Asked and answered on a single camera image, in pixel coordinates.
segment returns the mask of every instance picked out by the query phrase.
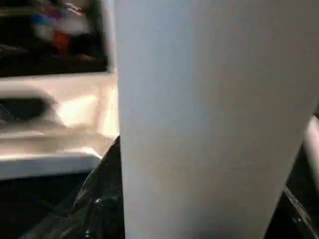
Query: white surface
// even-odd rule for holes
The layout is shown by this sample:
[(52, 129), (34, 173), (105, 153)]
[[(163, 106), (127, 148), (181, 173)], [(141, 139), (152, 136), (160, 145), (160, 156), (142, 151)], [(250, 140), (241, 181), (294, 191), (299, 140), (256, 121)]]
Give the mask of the white surface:
[(305, 134), (305, 149), (317, 188), (319, 189), (319, 120), (312, 117)]
[(319, 2), (115, 1), (128, 239), (261, 239), (319, 91)]
[[(0, 95), (53, 98), (54, 111), (44, 118), (70, 128), (36, 122), (6, 128), (0, 134), (0, 179), (89, 171), (119, 135), (115, 74), (2, 78)], [(90, 133), (70, 135), (79, 127)]]

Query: trash bag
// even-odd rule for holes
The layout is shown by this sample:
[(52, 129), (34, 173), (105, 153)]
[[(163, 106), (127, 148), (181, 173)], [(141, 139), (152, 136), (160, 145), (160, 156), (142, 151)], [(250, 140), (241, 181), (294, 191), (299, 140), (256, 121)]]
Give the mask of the trash bag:
[(20, 239), (125, 238), (119, 137), (77, 194), (54, 212)]

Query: black plastic bag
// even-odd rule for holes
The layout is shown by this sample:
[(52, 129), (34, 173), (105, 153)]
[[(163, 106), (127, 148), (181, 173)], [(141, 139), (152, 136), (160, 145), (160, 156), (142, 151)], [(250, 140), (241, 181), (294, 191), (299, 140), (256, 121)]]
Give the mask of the black plastic bag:
[(99, 166), (60, 206), (21, 239), (123, 239), (120, 138)]

